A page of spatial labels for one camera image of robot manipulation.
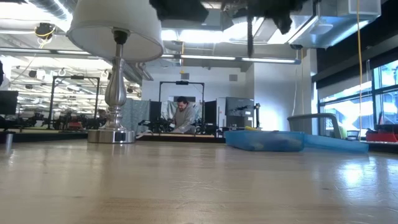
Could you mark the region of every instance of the man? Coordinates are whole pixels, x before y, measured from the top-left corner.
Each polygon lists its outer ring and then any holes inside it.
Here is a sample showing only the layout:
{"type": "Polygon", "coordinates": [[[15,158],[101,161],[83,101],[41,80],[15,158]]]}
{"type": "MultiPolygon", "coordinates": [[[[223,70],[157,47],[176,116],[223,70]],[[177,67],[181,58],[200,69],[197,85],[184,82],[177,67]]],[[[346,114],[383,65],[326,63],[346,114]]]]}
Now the man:
{"type": "Polygon", "coordinates": [[[174,114],[174,133],[194,134],[196,127],[192,124],[195,122],[195,109],[187,98],[180,96],[177,98],[177,110],[174,114]]]}
{"type": "Polygon", "coordinates": [[[10,81],[4,74],[2,63],[0,61],[0,91],[8,90],[10,81]]]}

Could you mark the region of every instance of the ceiling light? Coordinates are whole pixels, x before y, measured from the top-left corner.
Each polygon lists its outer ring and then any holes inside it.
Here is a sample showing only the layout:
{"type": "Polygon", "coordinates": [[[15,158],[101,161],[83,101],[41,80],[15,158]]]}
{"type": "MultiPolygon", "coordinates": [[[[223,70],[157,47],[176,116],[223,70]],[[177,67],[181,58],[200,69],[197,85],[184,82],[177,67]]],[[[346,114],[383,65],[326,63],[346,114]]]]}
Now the ceiling light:
{"type": "Polygon", "coordinates": [[[193,44],[220,43],[224,41],[224,37],[222,31],[184,30],[180,40],[193,44]]]}
{"type": "Polygon", "coordinates": [[[290,40],[288,41],[289,44],[292,44],[296,41],[305,31],[307,31],[314,23],[318,21],[318,16],[312,18],[305,26],[303,26],[290,40]]]}
{"type": "Polygon", "coordinates": [[[235,60],[235,57],[206,56],[206,55],[181,55],[181,58],[188,59],[210,59],[210,60],[235,60]]]}
{"type": "MultiPolygon", "coordinates": [[[[261,24],[264,22],[264,18],[254,18],[252,22],[252,34],[255,35],[257,31],[260,29],[261,24]]],[[[223,32],[224,39],[226,40],[239,40],[243,37],[247,38],[248,36],[248,22],[242,21],[239,22],[230,28],[224,30],[223,32]]]]}
{"type": "Polygon", "coordinates": [[[18,49],[9,47],[0,47],[0,52],[12,52],[12,53],[33,53],[33,54],[50,54],[50,50],[44,49],[18,49]]]}
{"type": "Polygon", "coordinates": [[[162,40],[178,40],[177,33],[174,30],[162,30],[162,40]]]}
{"type": "Polygon", "coordinates": [[[296,63],[296,60],[277,58],[242,58],[244,62],[265,62],[265,63],[296,63]]]}
{"type": "Polygon", "coordinates": [[[80,88],[79,88],[79,87],[73,86],[73,85],[68,85],[68,86],[67,86],[67,89],[68,89],[68,90],[80,91],[80,88]]]}
{"type": "Polygon", "coordinates": [[[174,55],[168,55],[168,54],[164,54],[161,56],[162,58],[174,58],[174,55]]]}
{"type": "Polygon", "coordinates": [[[88,52],[79,51],[79,50],[58,50],[58,54],[71,54],[71,55],[91,55],[88,52]]]}

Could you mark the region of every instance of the blue plastic bin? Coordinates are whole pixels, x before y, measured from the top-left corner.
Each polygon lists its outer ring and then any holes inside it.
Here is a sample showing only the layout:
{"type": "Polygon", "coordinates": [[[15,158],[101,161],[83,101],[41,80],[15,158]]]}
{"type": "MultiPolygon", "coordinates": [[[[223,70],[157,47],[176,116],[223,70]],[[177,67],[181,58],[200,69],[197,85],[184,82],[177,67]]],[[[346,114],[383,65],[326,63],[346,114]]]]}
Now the blue plastic bin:
{"type": "Polygon", "coordinates": [[[304,133],[284,131],[227,131],[226,144],[246,151],[299,152],[304,133]]]}
{"type": "Polygon", "coordinates": [[[324,136],[305,135],[304,146],[314,149],[327,149],[334,152],[368,153],[369,145],[359,141],[347,141],[324,136]]]}

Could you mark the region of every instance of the wooden table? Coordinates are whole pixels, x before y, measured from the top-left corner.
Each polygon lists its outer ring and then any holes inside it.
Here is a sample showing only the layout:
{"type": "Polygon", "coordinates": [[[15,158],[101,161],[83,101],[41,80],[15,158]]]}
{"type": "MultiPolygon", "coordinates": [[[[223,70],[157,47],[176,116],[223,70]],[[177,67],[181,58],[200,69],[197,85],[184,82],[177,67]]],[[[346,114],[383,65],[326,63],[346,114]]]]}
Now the wooden table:
{"type": "Polygon", "coordinates": [[[86,141],[0,152],[4,224],[398,221],[398,157],[86,141]]]}

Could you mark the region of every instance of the hanging cable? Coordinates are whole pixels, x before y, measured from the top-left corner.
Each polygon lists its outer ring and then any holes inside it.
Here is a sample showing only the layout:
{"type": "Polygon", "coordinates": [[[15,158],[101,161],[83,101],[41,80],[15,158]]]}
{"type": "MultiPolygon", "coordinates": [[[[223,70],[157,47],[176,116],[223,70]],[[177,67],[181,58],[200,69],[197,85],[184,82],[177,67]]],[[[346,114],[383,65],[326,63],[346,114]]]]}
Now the hanging cable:
{"type": "Polygon", "coordinates": [[[303,115],[304,115],[304,50],[301,49],[301,100],[302,100],[302,108],[303,108],[303,115]]]}
{"type": "Polygon", "coordinates": [[[35,28],[35,34],[36,34],[37,37],[47,37],[47,36],[53,34],[53,33],[55,32],[55,29],[56,29],[56,28],[57,28],[57,27],[54,26],[54,28],[53,28],[50,32],[48,32],[48,33],[46,33],[46,34],[38,34],[38,33],[36,33],[36,30],[37,30],[37,27],[36,27],[36,28],[35,28]]]}
{"type": "Polygon", "coordinates": [[[361,28],[359,26],[359,0],[356,1],[356,23],[358,26],[358,56],[359,56],[359,136],[362,131],[362,48],[361,28]]]}
{"type": "MultiPolygon", "coordinates": [[[[48,42],[47,42],[47,38],[46,38],[46,40],[45,41],[43,41],[42,42],[42,44],[39,46],[39,49],[42,49],[43,47],[44,47],[44,45],[46,45],[48,42]]],[[[37,54],[34,54],[33,55],[33,58],[32,58],[32,60],[29,62],[29,64],[26,66],[26,68],[24,69],[24,71],[23,72],[21,72],[15,79],[13,79],[12,81],[10,81],[10,83],[13,83],[15,80],[17,80],[21,75],[23,75],[25,72],[26,72],[26,70],[28,70],[28,68],[30,67],[30,65],[32,65],[32,62],[36,59],[36,55],[37,54]]]]}
{"type": "MultiPolygon", "coordinates": [[[[184,55],[184,42],[182,41],[181,55],[184,55]]],[[[181,71],[180,74],[184,73],[184,59],[181,58],[181,71]]]]}
{"type": "Polygon", "coordinates": [[[295,72],[295,90],[294,90],[294,101],[293,101],[292,116],[294,116],[294,112],[296,110],[296,99],[297,99],[297,68],[296,68],[296,72],[295,72]]]}

